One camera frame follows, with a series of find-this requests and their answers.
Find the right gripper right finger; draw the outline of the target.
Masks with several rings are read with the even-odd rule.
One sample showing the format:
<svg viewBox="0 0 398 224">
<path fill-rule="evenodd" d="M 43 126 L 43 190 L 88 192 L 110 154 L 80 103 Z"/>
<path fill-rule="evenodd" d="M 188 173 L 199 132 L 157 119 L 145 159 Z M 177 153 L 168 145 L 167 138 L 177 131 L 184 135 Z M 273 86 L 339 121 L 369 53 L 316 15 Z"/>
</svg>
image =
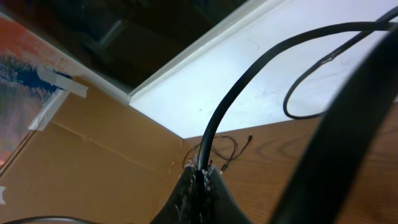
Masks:
<svg viewBox="0 0 398 224">
<path fill-rule="evenodd" d="M 210 165 L 205 174 L 206 205 L 209 222 L 217 224 L 250 224 L 252 221 L 244 214 L 229 192 L 220 171 Z"/>
</svg>

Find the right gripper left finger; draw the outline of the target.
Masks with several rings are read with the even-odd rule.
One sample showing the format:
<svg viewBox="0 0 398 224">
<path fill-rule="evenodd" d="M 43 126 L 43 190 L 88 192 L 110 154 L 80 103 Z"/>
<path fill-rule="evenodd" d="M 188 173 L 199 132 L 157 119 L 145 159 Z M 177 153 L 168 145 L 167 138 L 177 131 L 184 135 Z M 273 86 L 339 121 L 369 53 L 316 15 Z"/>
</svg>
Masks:
<svg viewBox="0 0 398 224">
<path fill-rule="evenodd" d="M 194 167 L 184 169 L 166 204 L 150 224 L 200 223 L 195 177 Z"/>
</svg>

